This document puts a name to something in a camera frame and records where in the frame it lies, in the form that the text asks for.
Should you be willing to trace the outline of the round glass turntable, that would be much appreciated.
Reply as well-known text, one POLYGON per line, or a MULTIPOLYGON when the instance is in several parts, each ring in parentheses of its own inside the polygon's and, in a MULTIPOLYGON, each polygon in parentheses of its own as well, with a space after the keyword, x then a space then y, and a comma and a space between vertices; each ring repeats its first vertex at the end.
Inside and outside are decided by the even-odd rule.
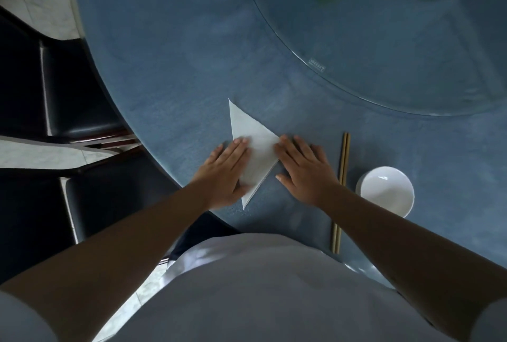
POLYGON ((363 100, 434 116, 507 101, 507 0, 254 1, 294 55, 363 100))

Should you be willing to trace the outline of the blue tablecloth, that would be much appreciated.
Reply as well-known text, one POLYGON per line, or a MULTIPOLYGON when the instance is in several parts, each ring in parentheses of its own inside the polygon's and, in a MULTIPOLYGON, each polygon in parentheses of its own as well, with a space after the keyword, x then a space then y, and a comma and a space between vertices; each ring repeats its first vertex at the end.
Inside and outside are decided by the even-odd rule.
POLYGON ((277 135, 324 147, 347 183, 392 166, 411 180, 407 219, 507 268, 507 101, 484 112, 402 112, 352 95, 301 61, 254 0, 77 0, 112 101, 180 185, 232 139, 229 101, 277 135))

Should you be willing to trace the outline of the black leather chair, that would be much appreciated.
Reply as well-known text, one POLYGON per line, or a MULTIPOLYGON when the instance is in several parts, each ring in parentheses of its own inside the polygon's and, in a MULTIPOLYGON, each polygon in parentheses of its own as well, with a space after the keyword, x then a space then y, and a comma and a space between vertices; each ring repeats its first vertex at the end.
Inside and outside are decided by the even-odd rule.
POLYGON ((0 168, 0 285, 178 189, 141 149, 66 170, 0 168))
POLYGON ((83 40, 48 37, 2 6, 0 137, 115 152, 138 144, 83 40))

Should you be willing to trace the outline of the person's right forearm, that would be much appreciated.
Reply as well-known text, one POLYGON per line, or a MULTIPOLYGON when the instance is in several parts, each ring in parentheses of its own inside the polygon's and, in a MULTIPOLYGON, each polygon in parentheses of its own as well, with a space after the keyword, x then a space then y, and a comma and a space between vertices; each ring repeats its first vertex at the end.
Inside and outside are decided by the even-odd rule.
POLYGON ((461 342, 507 300, 507 269, 333 185, 316 205, 432 326, 461 342))

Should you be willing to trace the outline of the wooden chopstick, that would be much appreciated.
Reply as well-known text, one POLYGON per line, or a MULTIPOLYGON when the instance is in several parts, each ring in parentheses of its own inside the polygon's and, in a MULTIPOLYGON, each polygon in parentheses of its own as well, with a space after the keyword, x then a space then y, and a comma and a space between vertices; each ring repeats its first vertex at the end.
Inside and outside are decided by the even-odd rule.
MULTIPOLYGON (((339 170, 338 170, 338 180, 339 184, 343 184, 343 173, 345 168, 345 158, 346 158, 346 146, 348 143, 348 136, 349 134, 345 132, 343 134, 342 138, 342 146, 341 146, 341 153, 340 153, 340 164, 339 164, 339 170)), ((331 238, 331 251, 333 254, 338 253, 338 241, 340 236, 340 229, 336 223, 333 222, 332 224, 332 238, 331 238)))
MULTIPOLYGON (((344 168, 344 173, 343 173, 343 184, 342 186, 346 186, 346 183, 347 183, 347 170, 348 170, 348 160, 349 160, 349 150, 350 150, 350 133, 348 133, 349 136, 348 136, 348 143, 347 143, 347 146, 346 146, 346 158, 345 158, 345 168, 344 168)), ((342 229, 339 227, 339 229, 341 230, 340 231, 340 236, 339 236, 339 241, 338 241, 338 253, 340 253, 340 245, 341 245, 341 236, 342 236, 342 229)))

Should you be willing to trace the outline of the person's left hand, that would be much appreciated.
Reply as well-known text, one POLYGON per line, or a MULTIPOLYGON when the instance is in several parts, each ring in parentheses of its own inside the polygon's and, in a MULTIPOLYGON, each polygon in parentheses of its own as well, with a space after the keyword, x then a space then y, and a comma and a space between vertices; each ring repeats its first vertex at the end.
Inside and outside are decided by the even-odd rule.
MULTIPOLYGON (((246 164, 250 159, 250 151, 248 139, 246 139, 246 164)), ((224 162, 218 167, 204 167, 203 163, 194 174, 189 186, 196 192, 196 196, 202 199, 206 210, 219 209, 232 205, 240 199, 236 198, 236 183, 243 172, 226 171, 224 162)))

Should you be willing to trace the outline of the person's left forearm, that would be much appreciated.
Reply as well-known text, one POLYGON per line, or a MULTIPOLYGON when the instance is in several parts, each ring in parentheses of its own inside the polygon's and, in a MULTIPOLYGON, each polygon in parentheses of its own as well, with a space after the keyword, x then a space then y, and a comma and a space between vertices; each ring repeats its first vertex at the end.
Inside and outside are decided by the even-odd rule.
POLYGON ((210 208, 210 191, 192 183, 86 241, 22 272, 0 290, 35 310, 60 342, 91 342, 210 208))

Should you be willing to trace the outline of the white triangular napkin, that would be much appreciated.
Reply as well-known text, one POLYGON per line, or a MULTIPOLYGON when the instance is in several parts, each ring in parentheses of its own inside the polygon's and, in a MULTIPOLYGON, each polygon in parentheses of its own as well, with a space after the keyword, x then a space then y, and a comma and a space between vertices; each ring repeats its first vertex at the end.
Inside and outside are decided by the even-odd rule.
POLYGON ((241 198, 242 208, 245 210, 260 185, 278 162, 274 145, 279 142, 279 137, 238 108, 232 101, 229 101, 229 110, 233 139, 248 139, 251 149, 250 159, 239 179, 240 185, 250 187, 241 198))

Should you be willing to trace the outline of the person's white shirt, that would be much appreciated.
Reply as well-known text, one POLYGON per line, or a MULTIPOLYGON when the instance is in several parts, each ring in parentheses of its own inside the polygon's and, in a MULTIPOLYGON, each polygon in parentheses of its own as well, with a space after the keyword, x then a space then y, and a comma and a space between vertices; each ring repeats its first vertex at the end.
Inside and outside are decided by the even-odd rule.
MULTIPOLYGON (((240 233, 185 251, 163 288, 116 333, 119 342, 453 342, 396 289, 289 237, 240 233)), ((0 290, 0 341, 60 342, 47 322, 0 290)), ((471 342, 507 342, 507 300, 471 342)))

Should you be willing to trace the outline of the white round bowl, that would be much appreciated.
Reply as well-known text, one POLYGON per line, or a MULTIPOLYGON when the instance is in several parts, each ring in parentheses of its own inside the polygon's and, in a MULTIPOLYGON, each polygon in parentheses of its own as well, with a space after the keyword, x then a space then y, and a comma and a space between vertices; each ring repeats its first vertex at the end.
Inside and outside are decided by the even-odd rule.
POLYGON ((355 192, 399 217, 406 218, 415 202, 415 191, 410 179, 400 170, 381 166, 364 173, 355 192))

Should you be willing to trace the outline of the person's right hand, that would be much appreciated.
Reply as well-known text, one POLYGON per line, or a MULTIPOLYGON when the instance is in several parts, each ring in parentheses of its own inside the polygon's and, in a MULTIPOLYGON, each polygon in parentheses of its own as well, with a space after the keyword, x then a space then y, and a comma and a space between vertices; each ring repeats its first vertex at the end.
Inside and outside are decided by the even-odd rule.
POLYGON ((297 187, 297 192, 291 195, 302 203, 310 204, 320 209, 324 208, 335 198, 342 186, 331 165, 321 164, 314 155, 313 145, 309 145, 298 135, 290 137, 295 146, 304 154, 306 164, 298 166, 291 159, 280 159, 280 140, 274 145, 274 151, 285 169, 284 174, 290 176, 297 187))

